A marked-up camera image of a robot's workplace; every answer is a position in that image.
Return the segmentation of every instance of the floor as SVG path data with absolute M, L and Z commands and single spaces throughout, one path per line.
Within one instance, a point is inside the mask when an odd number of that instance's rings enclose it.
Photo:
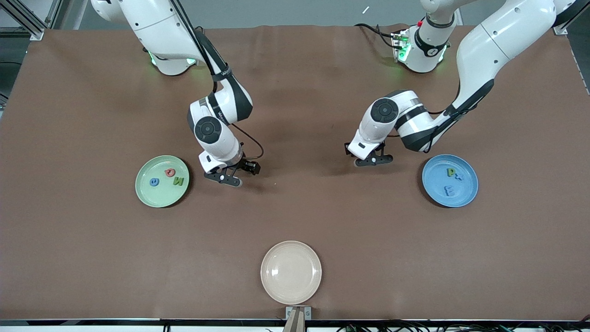
M 36 13 L 47 9 L 47 0 L 26 0 Z M 500 8 L 504 0 L 482 0 L 461 7 L 463 24 L 476 25 Z M 414 24 L 424 16 L 418 0 L 214 0 L 184 1 L 183 5 L 195 25 L 205 28 L 248 28 L 259 25 L 390 25 Z M 71 0 L 65 9 L 61 28 L 81 30 L 126 29 L 100 18 L 89 0 Z M 0 11 L 0 28 L 14 26 L 14 21 Z M 573 53 L 581 72 L 590 80 L 590 10 L 569 28 Z M 0 62 L 22 62 L 29 40 L 27 37 L 0 37 Z M 19 65 L 0 63 L 0 92 L 9 96 Z

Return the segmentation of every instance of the green indicator light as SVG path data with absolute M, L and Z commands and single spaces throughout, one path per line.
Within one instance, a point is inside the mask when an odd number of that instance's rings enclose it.
M 149 54 L 149 57 L 152 59 L 152 65 L 156 65 L 156 60 L 154 60 L 153 55 L 150 51 L 147 51 L 147 53 Z
M 404 47 L 401 49 L 401 51 L 399 51 L 399 60 L 400 61 L 405 61 L 408 58 L 408 53 L 411 49 L 410 47 L 410 43 L 406 43 L 404 45 Z
M 441 62 L 443 60 L 443 56 L 444 56 L 444 52 L 447 50 L 447 47 L 443 47 L 442 51 L 441 51 L 441 56 L 438 58 L 438 62 Z

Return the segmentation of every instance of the brown table mat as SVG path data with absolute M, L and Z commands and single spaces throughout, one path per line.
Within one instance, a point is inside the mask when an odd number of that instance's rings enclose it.
M 211 91 L 205 68 L 166 77 L 131 31 L 46 31 L 0 126 L 0 318 L 281 317 L 260 263 L 284 240 L 322 261 L 306 302 L 315 318 L 581 318 L 590 100 L 565 37 L 547 33 L 506 65 L 430 154 L 389 139 L 392 164 L 355 168 L 344 153 L 368 105 L 393 90 L 446 107 L 469 30 L 428 74 L 360 28 L 207 31 L 254 100 L 240 126 L 266 150 L 239 189 L 202 177 L 186 124 Z M 133 183 L 163 154 L 186 161 L 192 185 L 152 209 Z M 421 167 L 437 154 L 475 168 L 468 206 L 425 198 Z

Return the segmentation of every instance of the wire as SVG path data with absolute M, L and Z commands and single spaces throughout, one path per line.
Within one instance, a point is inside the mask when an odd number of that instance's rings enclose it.
M 381 33 L 381 30 L 379 29 L 379 24 L 377 24 L 377 32 L 379 33 L 379 37 L 381 37 L 381 40 L 385 43 L 385 45 L 387 45 L 391 48 L 395 48 L 396 50 L 402 49 L 401 46 L 392 45 L 392 44 L 388 43 L 387 40 L 385 40 L 385 37 L 383 37 L 383 34 Z
M 584 317 L 581 321 L 577 322 L 567 322 L 565 325 L 562 324 L 551 324 L 545 322 L 538 322 L 538 321 L 521 321 L 518 325 L 507 328 L 506 325 L 499 325 L 499 324 L 490 324 L 490 325 L 478 325 L 478 324 L 451 324 L 448 326 L 437 326 L 435 332 L 503 332 L 503 331 L 515 331 L 519 327 L 526 327 L 526 328 L 542 328 L 545 332 L 566 332 L 566 331 L 576 331 L 581 332 L 584 327 L 579 326 L 578 324 L 587 324 L 587 320 L 590 319 L 590 316 Z M 396 327 L 397 329 L 393 332 L 400 332 L 400 331 L 409 331 L 409 332 L 431 332 L 430 328 L 423 325 L 418 321 L 404 321 L 404 320 L 388 320 L 388 321 L 381 321 L 375 322 L 375 325 L 370 325 L 371 327 L 376 327 L 379 332 L 392 332 L 389 327 Z M 359 324 L 355 323 L 346 323 L 345 326 L 339 328 L 336 332 L 340 332 L 343 329 L 346 329 L 346 332 L 370 332 L 369 327 L 367 326 L 360 326 Z
M 466 110 L 464 110 L 464 111 L 457 112 L 457 113 L 455 113 L 455 114 L 451 115 L 451 116 L 449 117 L 449 119 L 451 119 L 451 121 L 455 121 L 455 119 L 457 119 L 459 116 L 461 116 L 461 115 L 465 115 L 465 114 L 467 114 L 467 113 L 471 112 L 472 110 L 474 110 L 475 108 L 477 108 L 477 104 L 475 104 L 474 106 L 472 106 L 472 107 L 471 107 L 471 108 L 469 108 L 469 109 L 466 109 Z M 450 126 L 449 126 L 449 127 L 446 129 L 446 130 L 449 130 L 449 129 L 451 129 L 451 127 L 452 127 L 452 126 L 454 126 L 454 125 L 455 125 L 455 123 L 456 123 L 456 122 L 454 122 L 453 124 L 451 124 L 451 125 L 450 125 Z M 436 136 L 438 136 L 438 134 L 440 134 L 440 133 L 437 133 L 437 129 L 438 129 L 438 128 L 440 128 L 440 125 L 438 125 L 438 126 L 434 127 L 434 130 L 433 130 L 433 131 L 430 133 L 430 141 L 429 141 L 429 144 L 428 144 L 428 148 L 427 148 L 427 149 L 424 149 L 424 153 L 425 153 L 425 154 L 427 154 L 427 153 L 429 153 L 429 152 L 430 152 L 430 149 L 432 148 L 432 145 L 433 145 L 433 143 L 432 143 L 432 142 L 433 142 L 434 138 L 435 138 Z
M 262 158 L 262 156 L 264 155 L 264 148 L 262 147 L 262 144 L 260 144 L 254 137 L 250 136 L 250 134 L 248 134 L 242 128 L 236 126 L 235 123 L 232 123 L 231 125 L 234 126 L 236 129 L 238 129 L 239 131 L 241 131 L 244 135 L 248 136 L 248 138 L 250 138 L 260 148 L 260 154 L 258 156 L 251 157 L 251 158 L 246 158 L 246 160 L 256 160 L 256 159 Z
M 367 28 L 367 29 L 369 29 L 369 30 L 373 31 L 374 33 L 376 33 L 376 34 L 380 34 L 380 35 L 382 35 L 382 36 L 384 36 L 384 37 L 391 37 L 391 34 L 396 34 L 396 33 L 399 33 L 400 31 L 403 31 L 403 30 L 405 30 L 405 29 L 401 29 L 401 30 L 393 31 L 393 32 L 391 32 L 391 33 L 389 33 L 389 34 L 386 34 L 386 33 L 384 33 L 384 32 L 381 32 L 381 31 L 379 31 L 379 30 L 375 29 L 374 27 L 371 27 L 370 25 L 368 25 L 368 24 L 365 24 L 365 23 L 358 23 L 358 24 L 355 24 L 355 27 L 363 27 L 363 28 Z
M 387 40 L 385 40 L 385 37 L 389 37 L 391 38 L 391 34 L 395 34 L 400 32 L 401 30 L 398 31 L 394 31 L 391 32 L 389 34 L 385 34 L 383 32 L 381 32 L 381 29 L 379 29 L 379 24 L 377 24 L 376 28 L 371 27 L 368 24 L 364 24 L 364 23 L 359 23 L 359 24 L 355 24 L 355 27 L 364 27 L 364 28 L 368 28 L 369 30 L 373 31 L 374 33 L 378 34 L 381 37 L 381 40 L 385 43 L 385 45 L 391 47 L 391 48 L 395 48 L 396 50 L 401 50 L 402 47 L 401 46 L 397 46 L 397 45 L 392 45 L 390 43 L 387 42 Z
M 211 66 L 211 61 L 209 60 L 208 53 L 205 50 L 205 47 L 203 47 L 203 45 L 197 39 L 197 37 L 195 35 L 194 28 L 192 27 L 191 19 L 188 18 L 188 15 L 186 14 L 184 7 L 182 6 L 182 3 L 178 0 L 176 0 L 176 1 L 173 0 L 173 1 L 171 1 L 171 3 L 174 6 L 174 9 L 176 10 L 176 12 L 178 13 L 178 17 L 181 19 L 186 30 L 189 32 L 189 35 L 191 35 L 192 41 L 195 43 L 195 46 L 197 47 L 199 52 L 201 52 L 201 55 L 203 56 L 203 60 L 205 60 L 205 64 L 207 64 L 207 68 L 209 68 L 209 72 L 210 72 L 211 76 L 215 75 L 215 73 L 213 72 L 213 67 Z M 213 81 L 213 92 L 214 93 L 217 92 L 217 82 L 215 82 L 215 81 Z

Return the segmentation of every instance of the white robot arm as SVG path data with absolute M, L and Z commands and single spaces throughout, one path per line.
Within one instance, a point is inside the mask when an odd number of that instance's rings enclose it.
M 245 158 L 241 144 L 229 125 L 246 119 L 252 112 L 252 98 L 236 80 L 229 65 L 202 32 L 195 30 L 178 0 L 91 0 L 104 19 L 128 23 L 152 57 L 154 65 L 166 75 L 179 75 L 195 61 L 209 67 L 213 91 L 189 107 L 187 121 L 204 152 L 199 160 L 205 177 L 239 187 L 236 170 L 254 175 L 258 163 Z M 222 89 L 217 91 L 217 84 Z
M 375 151 L 383 149 L 393 129 L 406 148 L 428 152 L 488 94 L 498 71 L 551 28 L 565 8 L 560 0 L 507 0 L 461 41 L 457 50 L 459 91 L 451 105 L 433 119 L 413 91 L 390 93 L 367 109 L 355 137 L 346 145 L 347 153 L 359 158 L 357 166 L 391 162 L 390 155 L 376 155 Z
M 399 49 L 395 58 L 410 70 L 427 73 L 443 60 L 448 38 L 457 26 L 455 11 L 476 0 L 420 0 L 426 16 L 418 25 L 400 32 L 394 41 Z M 555 0 L 556 13 L 569 8 L 575 0 Z

